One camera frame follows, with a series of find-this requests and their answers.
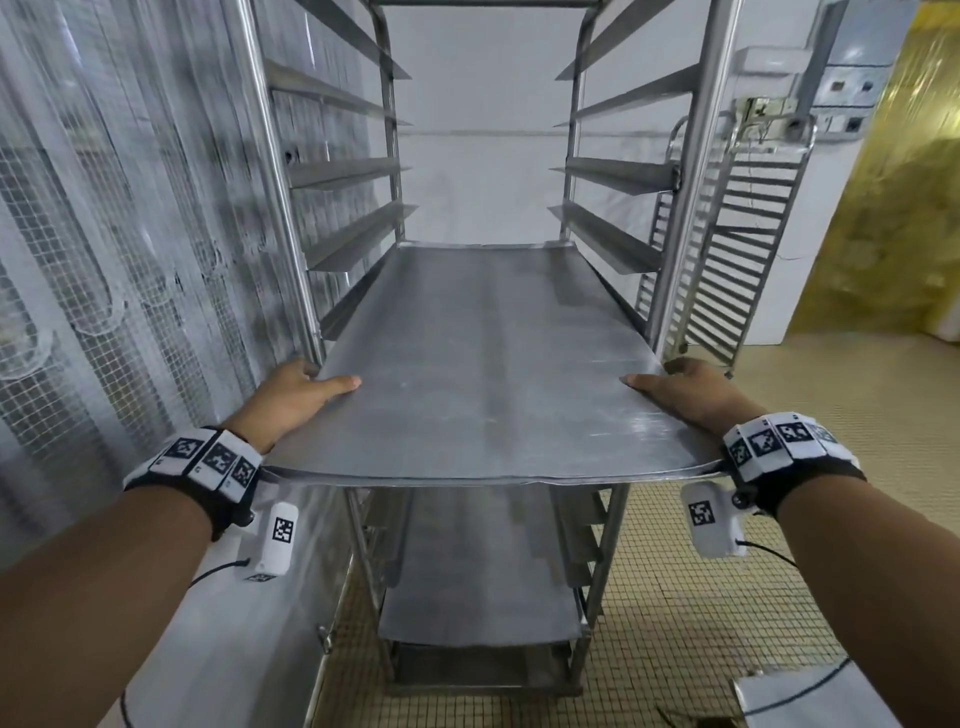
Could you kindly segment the person's right hand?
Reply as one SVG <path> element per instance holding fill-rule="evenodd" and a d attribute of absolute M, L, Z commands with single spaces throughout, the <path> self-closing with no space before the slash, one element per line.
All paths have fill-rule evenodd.
<path fill-rule="evenodd" d="M 657 406 L 704 432 L 718 453 L 731 429 L 770 412 L 704 360 L 679 357 L 664 363 L 664 370 L 664 375 L 682 378 L 683 399 L 680 405 Z"/>

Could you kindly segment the person's left hand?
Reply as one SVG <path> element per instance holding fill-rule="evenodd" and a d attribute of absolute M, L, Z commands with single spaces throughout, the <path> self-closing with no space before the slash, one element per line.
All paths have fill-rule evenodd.
<path fill-rule="evenodd" d="M 285 435 L 320 410 L 306 406 L 306 382 L 322 381 L 319 374 L 320 368 L 303 358 L 277 366 L 219 427 L 244 440 L 259 454 L 269 453 Z"/>

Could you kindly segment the large metal baking tray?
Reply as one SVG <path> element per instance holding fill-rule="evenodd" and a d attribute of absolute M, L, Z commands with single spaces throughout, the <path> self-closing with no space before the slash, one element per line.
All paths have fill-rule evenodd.
<path fill-rule="evenodd" d="M 581 486 L 719 471 L 718 447 L 627 374 L 642 320 L 572 245 L 402 244 L 321 375 L 361 386 L 285 436 L 278 479 L 340 487 Z"/>

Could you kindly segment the person's right forearm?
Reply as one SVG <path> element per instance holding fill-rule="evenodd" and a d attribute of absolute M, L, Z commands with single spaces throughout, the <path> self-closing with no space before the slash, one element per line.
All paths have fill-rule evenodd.
<path fill-rule="evenodd" d="M 903 728 L 960 728 L 960 537 L 841 475 L 798 486 L 776 519 L 838 642 Z"/>

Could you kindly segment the person's left forearm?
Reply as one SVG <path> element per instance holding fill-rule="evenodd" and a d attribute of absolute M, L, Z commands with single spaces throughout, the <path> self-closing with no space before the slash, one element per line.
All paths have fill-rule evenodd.
<path fill-rule="evenodd" d="M 183 601 L 207 513 L 166 487 L 123 493 L 0 573 L 0 728 L 97 728 Z"/>

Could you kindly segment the right wristband with marker tags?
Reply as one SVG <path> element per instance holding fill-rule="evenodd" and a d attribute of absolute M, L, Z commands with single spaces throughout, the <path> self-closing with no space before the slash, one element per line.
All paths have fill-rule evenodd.
<path fill-rule="evenodd" d="M 815 418 L 797 412 L 734 425 L 722 437 L 722 450 L 736 491 L 774 519 L 786 497 L 810 480 L 867 480 L 856 455 Z"/>

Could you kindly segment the wristband with marker tags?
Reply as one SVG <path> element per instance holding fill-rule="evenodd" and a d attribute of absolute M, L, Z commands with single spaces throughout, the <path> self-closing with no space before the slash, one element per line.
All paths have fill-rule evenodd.
<path fill-rule="evenodd" d="M 127 474 L 124 492 L 165 487 L 185 495 L 210 520 L 213 541 L 256 519 L 253 501 L 264 455 L 234 431 L 202 426 L 175 434 Z"/>
<path fill-rule="evenodd" d="M 734 425 L 722 437 L 722 450 L 736 491 L 774 519 L 786 497 L 810 480 L 867 480 L 856 455 L 815 418 L 797 412 Z"/>

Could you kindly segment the empty steel rack trolley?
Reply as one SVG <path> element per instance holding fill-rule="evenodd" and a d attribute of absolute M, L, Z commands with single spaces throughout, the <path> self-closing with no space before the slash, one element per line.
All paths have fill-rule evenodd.
<path fill-rule="evenodd" d="M 720 114 L 705 167 L 665 357 L 691 350 L 731 379 L 817 137 L 810 114 Z"/>

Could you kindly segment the left wristband with marker tags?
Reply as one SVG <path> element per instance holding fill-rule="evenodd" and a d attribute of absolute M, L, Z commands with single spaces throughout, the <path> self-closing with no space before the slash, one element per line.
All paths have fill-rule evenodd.
<path fill-rule="evenodd" d="M 253 501 L 264 455 L 234 431 L 202 426 L 175 434 L 127 474 L 124 492 L 165 487 L 185 495 L 210 520 L 213 541 L 256 519 Z"/>

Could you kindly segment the stainless steel tray rack trolley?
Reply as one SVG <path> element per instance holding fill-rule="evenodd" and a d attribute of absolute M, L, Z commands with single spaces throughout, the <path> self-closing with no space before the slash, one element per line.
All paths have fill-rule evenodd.
<path fill-rule="evenodd" d="M 318 79 L 270 58 L 263 50 L 254 0 L 237 0 L 242 32 L 243 91 L 252 114 L 254 142 L 263 164 L 270 220 L 289 273 L 299 343 L 306 357 L 324 368 L 330 350 L 373 285 L 387 255 L 402 244 L 438 247 L 568 246 L 581 255 L 628 303 L 642 322 L 640 333 L 659 365 L 673 319 L 688 256 L 697 196 L 701 190 L 725 91 L 731 73 L 745 0 L 709 0 L 699 58 L 690 66 L 599 103 L 586 103 L 590 69 L 660 15 L 674 0 L 630 0 L 600 32 L 599 19 L 618 0 L 359 0 L 374 37 L 336 0 L 295 0 L 307 18 L 377 65 L 382 105 L 339 93 L 337 105 L 383 120 L 383 158 L 323 162 L 285 161 L 277 98 L 330 103 L 335 92 Z M 545 205 L 546 173 L 523 172 L 522 162 L 543 163 L 546 153 L 521 152 L 513 160 L 481 161 L 470 134 L 452 141 L 454 129 L 437 134 L 433 145 L 453 153 L 454 172 L 474 172 L 467 183 L 436 179 L 426 201 L 429 221 L 410 226 L 416 207 L 403 197 L 399 115 L 395 84 L 409 74 L 392 56 L 385 7 L 426 8 L 447 22 L 428 21 L 426 31 L 451 30 L 467 39 L 469 22 L 480 12 L 521 20 L 534 30 L 534 13 L 577 13 L 578 30 L 570 64 L 558 81 L 570 84 L 569 116 L 561 128 L 565 146 L 555 171 L 561 194 L 533 219 L 534 204 Z M 379 637 L 380 612 L 389 577 L 400 564 L 402 538 L 413 492 L 423 488 L 340 487 L 277 478 L 272 488 L 300 495 L 327 495 L 340 504 L 352 540 L 351 567 L 366 588 L 368 620 L 387 689 L 396 694 L 579 696 L 594 626 L 602 612 L 631 486 L 642 481 L 551 488 L 559 542 L 584 620 L 582 636 L 546 644 L 505 647 L 433 647 Z"/>

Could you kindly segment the yellow strip curtain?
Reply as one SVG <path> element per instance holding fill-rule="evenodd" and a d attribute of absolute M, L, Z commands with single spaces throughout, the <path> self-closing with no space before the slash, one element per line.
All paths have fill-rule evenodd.
<path fill-rule="evenodd" d="M 923 2 L 788 327 L 960 346 L 960 2 Z"/>

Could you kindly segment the white paper sheet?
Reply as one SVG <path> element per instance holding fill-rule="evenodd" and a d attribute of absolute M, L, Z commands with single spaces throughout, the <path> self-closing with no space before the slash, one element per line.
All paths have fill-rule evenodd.
<path fill-rule="evenodd" d="M 747 728 L 902 728 L 848 658 L 735 679 Z"/>

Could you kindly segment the grey wall electrical box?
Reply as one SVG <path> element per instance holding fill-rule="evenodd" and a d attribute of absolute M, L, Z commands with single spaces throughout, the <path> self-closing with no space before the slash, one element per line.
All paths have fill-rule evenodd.
<path fill-rule="evenodd" d="M 822 0 L 797 111 L 819 143 L 861 140 L 892 75 L 920 0 Z"/>

